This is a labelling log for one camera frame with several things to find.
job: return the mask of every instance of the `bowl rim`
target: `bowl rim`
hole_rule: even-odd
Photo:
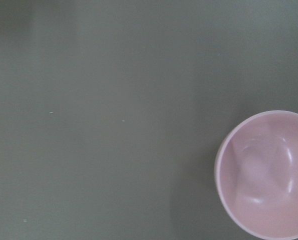
[[[215,164],[214,164],[214,178],[215,178],[215,185],[216,185],[216,189],[218,192],[218,195],[220,197],[221,203],[224,207],[224,209],[226,210],[227,214],[231,217],[231,219],[243,230],[245,230],[247,233],[254,235],[258,238],[264,239],[264,240],[294,240],[294,239],[298,239],[298,234],[297,235],[293,235],[293,236],[288,236],[288,237],[269,237],[269,236],[264,236],[261,235],[259,233],[256,233],[254,231],[252,231],[251,229],[249,229],[248,227],[246,227],[243,223],[241,223],[234,215],[233,213],[230,211],[224,196],[223,196],[223,192],[222,189],[220,187],[220,167],[221,167],[221,162],[222,162],[222,157],[224,154],[224,151],[229,143],[229,141],[232,139],[232,137],[243,127],[245,126],[247,123],[249,123],[250,121],[265,116],[265,115],[270,115],[270,114],[289,114],[289,115],[293,115],[295,117],[298,117],[298,113],[292,112],[292,111],[286,111],[286,110],[270,110],[270,111],[264,111],[264,112],[260,112],[258,114],[255,114],[249,118],[247,118],[246,120],[244,120],[243,122],[241,122],[239,125],[237,125],[222,141],[219,150],[217,152],[216,158],[215,158]]]

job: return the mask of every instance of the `pink bowl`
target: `pink bowl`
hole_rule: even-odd
[[[215,181],[230,217],[265,240],[298,238],[298,114],[266,111],[223,141]]]

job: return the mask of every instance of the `round pink container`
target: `round pink container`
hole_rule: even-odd
[[[266,111],[224,139],[215,181],[230,217],[265,240],[298,238],[298,114]]]

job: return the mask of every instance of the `gray tabletop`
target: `gray tabletop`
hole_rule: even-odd
[[[226,134],[298,113],[298,1],[0,1],[0,240],[255,240]]]

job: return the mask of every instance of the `plastic bowl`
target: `plastic bowl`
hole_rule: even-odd
[[[265,240],[298,238],[298,114],[266,111],[223,141],[215,181],[230,217]]]

